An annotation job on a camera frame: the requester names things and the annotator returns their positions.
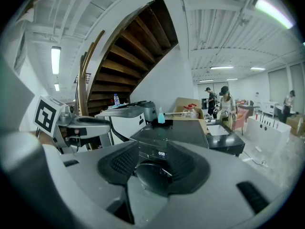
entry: ceiling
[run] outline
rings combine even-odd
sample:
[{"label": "ceiling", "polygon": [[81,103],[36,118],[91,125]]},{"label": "ceiling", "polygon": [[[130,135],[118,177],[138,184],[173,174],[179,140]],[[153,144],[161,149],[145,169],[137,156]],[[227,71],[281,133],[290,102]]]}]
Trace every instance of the ceiling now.
[{"label": "ceiling", "polygon": [[[71,73],[79,68],[78,55],[84,54],[80,52],[81,46],[97,19],[115,1],[41,0],[35,6],[34,22],[28,23],[26,30],[28,56],[33,67],[39,69],[46,90],[55,98],[64,102],[75,99],[73,82],[77,73]],[[52,46],[61,46],[59,75],[52,74]],[[59,92],[55,91],[54,83],[59,83]]]},{"label": "ceiling", "polygon": [[[294,21],[279,0],[269,1]],[[183,0],[183,4],[194,82],[244,78],[257,73],[251,67],[269,70],[304,58],[304,46],[296,36],[257,10],[253,0]],[[234,68],[210,69],[229,65]]]},{"label": "ceiling", "polygon": [[[91,43],[86,39],[94,23],[115,1],[42,0],[36,5],[34,22],[28,23],[26,30],[28,56],[33,67],[40,71],[44,86],[55,98],[62,101],[75,98],[75,69],[79,68],[79,58],[85,52],[84,44],[89,47]],[[304,46],[296,36],[256,10],[253,0],[181,1],[194,82],[243,78],[256,73],[251,67],[269,70],[304,58]],[[281,2],[270,1],[293,21]],[[51,71],[52,46],[61,46],[59,75]],[[211,66],[228,65],[234,68],[210,70]],[[59,83],[59,92],[55,91],[54,83]]]}]

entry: wooden staircase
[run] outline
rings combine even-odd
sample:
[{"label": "wooden staircase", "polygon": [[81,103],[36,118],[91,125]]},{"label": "wooden staircase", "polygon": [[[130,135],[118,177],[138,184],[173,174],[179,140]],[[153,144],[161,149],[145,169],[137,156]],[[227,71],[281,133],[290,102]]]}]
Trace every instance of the wooden staircase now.
[{"label": "wooden staircase", "polygon": [[[81,114],[94,116],[107,109],[115,93],[121,103],[129,102],[129,96],[137,85],[177,43],[173,23],[163,0],[155,0],[141,9],[110,44],[99,65],[99,73],[94,76],[87,96],[87,108],[84,111],[81,109]],[[86,72],[86,56],[91,50],[88,52],[82,58],[82,75]],[[79,101],[81,98],[85,101],[80,94],[81,89],[78,91]]]}]

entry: person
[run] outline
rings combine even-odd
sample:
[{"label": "person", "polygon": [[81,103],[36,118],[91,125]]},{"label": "person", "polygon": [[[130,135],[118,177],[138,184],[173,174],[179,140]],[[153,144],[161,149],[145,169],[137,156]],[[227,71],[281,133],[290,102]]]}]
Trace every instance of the person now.
[{"label": "person", "polygon": [[287,95],[286,98],[284,99],[284,106],[282,109],[283,123],[286,123],[287,117],[290,114],[290,110],[293,107],[294,100],[295,100],[295,91],[292,90],[290,91],[289,95]]},{"label": "person", "polygon": [[220,120],[232,129],[234,117],[236,114],[236,106],[235,101],[233,100],[232,96],[229,92],[229,87],[223,86],[221,88],[221,93],[223,94],[222,98],[220,99],[220,108],[221,111]]},{"label": "person", "polygon": [[216,105],[214,93],[211,91],[211,89],[209,87],[207,87],[205,91],[210,94],[209,101],[208,101],[208,114],[210,116],[213,116],[214,119],[217,119],[217,114],[214,113],[214,108]]}]

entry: ceiling light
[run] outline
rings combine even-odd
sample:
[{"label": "ceiling light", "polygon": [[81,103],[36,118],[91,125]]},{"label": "ceiling light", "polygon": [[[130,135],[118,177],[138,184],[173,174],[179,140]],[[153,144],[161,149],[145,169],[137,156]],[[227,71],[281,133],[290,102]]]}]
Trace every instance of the ceiling light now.
[{"label": "ceiling light", "polygon": [[59,58],[61,56],[61,47],[53,46],[51,48],[51,63],[53,74],[59,74]]},{"label": "ceiling light", "polygon": [[199,81],[199,82],[212,82],[213,80],[203,80],[203,81]]},{"label": "ceiling light", "polygon": [[232,68],[234,68],[234,66],[211,67],[211,70],[232,69]]},{"label": "ceiling light", "polygon": [[252,67],[251,70],[259,70],[259,71],[264,71],[265,68],[257,68],[257,67]]},{"label": "ceiling light", "polygon": [[55,84],[54,84],[54,87],[55,87],[55,90],[56,90],[57,92],[59,92],[59,84],[58,84],[58,83],[55,83]]},{"label": "ceiling light", "polygon": [[283,15],[277,8],[275,8],[266,0],[258,0],[256,2],[255,7],[275,18],[277,21],[283,24],[287,29],[290,29],[293,26],[293,24],[289,21],[288,18],[285,17],[285,15]]}]

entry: water bottle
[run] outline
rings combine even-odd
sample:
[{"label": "water bottle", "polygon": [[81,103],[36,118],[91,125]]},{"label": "water bottle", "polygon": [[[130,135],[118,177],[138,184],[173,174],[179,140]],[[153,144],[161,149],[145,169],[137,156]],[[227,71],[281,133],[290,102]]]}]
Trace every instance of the water bottle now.
[{"label": "water bottle", "polygon": [[184,106],[184,110],[181,116],[194,119],[197,118],[197,112],[194,110],[193,104],[189,104],[188,107]]},{"label": "water bottle", "polygon": [[120,100],[117,94],[114,94],[114,105],[119,105],[120,104]]}]

